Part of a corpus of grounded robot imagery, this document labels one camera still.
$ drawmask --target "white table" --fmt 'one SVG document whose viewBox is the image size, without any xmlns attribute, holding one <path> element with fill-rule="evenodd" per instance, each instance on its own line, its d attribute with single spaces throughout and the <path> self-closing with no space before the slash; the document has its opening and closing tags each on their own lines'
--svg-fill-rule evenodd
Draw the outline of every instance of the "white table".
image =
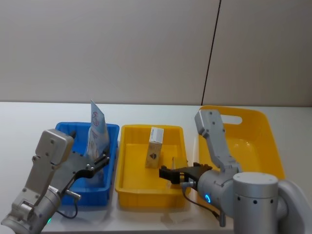
<svg viewBox="0 0 312 234">
<path fill-rule="evenodd" d="M 165 105 L 99 105 L 108 123 L 168 124 L 184 130 L 186 153 L 191 164 L 196 161 L 197 132 L 194 116 L 199 106 Z M 247 107 L 260 110 L 270 121 L 286 176 L 297 183 L 312 203 L 312 108 Z M 25 184 L 32 167 L 43 130 L 61 121 L 90 121 L 89 104 L 0 102 L 0 218 L 11 209 L 11 203 Z M 207 211 L 188 204 L 183 210 L 157 212 L 123 211 L 113 195 L 106 208 L 79 208 L 77 218 L 68 220 L 55 214 L 43 233 L 102 233 L 131 231 L 189 230 L 190 233 L 233 233 L 233 221 L 220 228 Z"/>
</svg>

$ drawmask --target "yellow plastic basket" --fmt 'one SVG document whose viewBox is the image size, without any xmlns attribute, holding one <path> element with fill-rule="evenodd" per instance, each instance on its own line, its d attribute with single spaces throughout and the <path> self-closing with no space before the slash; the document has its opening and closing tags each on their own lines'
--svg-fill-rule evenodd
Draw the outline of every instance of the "yellow plastic basket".
<svg viewBox="0 0 312 234">
<path fill-rule="evenodd" d="M 284 179 L 284 170 L 266 116 L 254 110 L 202 106 L 201 110 L 215 109 L 221 115 L 241 117 L 240 124 L 224 124 L 231 155 L 245 172 L 263 172 Z M 206 140 L 198 136 L 199 162 L 217 169 L 211 162 Z"/>
<path fill-rule="evenodd" d="M 124 125 L 121 129 L 115 184 L 119 204 L 123 208 L 183 207 L 185 199 L 180 186 L 159 178 L 158 168 L 145 168 L 151 127 L 152 125 Z M 153 127 L 164 129 L 159 167 L 186 167 L 182 128 L 166 125 Z"/>
</svg>

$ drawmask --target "blue led light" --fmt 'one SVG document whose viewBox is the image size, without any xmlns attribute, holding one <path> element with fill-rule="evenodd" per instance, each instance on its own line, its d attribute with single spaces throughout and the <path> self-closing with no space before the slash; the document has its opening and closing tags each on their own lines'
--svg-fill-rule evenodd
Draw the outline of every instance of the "blue led light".
<svg viewBox="0 0 312 234">
<path fill-rule="evenodd" d="M 210 203 L 210 197 L 209 197 L 208 194 L 205 195 L 205 198 L 206 198 L 206 201 L 207 201 L 208 203 Z"/>
</svg>

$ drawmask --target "black cable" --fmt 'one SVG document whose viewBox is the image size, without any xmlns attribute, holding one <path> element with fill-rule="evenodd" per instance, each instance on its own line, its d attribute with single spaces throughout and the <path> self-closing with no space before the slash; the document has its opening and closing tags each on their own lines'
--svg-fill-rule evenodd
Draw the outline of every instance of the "black cable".
<svg viewBox="0 0 312 234">
<path fill-rule="evenodd" d="M 193 204 L 195 204 L 195 205 L 197 205 L 197 206 L 200 206 L 201 208 L 204 208 L 204 209 L 210 211 L 210 212 L 214 215 L 214 217 L 215 217 L 217 220 L 219 220 L 220 215 L 219 215 L 217 212 L 213 211 L 212 209 L 208 208 L 207 206 L 203 206 L 203 205 L 201 205 L 201 204 L 199 204 L 199 203 L 197 203 L 197 202 L 194 202 L 194 201 L 190 200 L 190 199 L 186 196 L 186 194 L 185 194 L 185 189 L 182 189 L 182 193 L 183 193 L 183 196 L 185 197 L 186 200 L 188 200 L 189 202 L 191 202 L 191 203 L 193 203 Z"/>
<path fill-rule="evenodd" d="M 69 218 L 69 219 L 76 218 L 76 216 L 78 214 L 78 206 L 77 206 L 76 202 L 74 202 L 74 206 L 75 206 L 75 210 L 76 210 L 76 213 L 75 213 L 74 216 L 67 216 L 67 215 L 63 214 L 62 212 L 60 212 L 60 211 L 57 211 L 57 213 L 59 213 L 61 216 L 65 217 L 65 218 Z"/>
</svg>

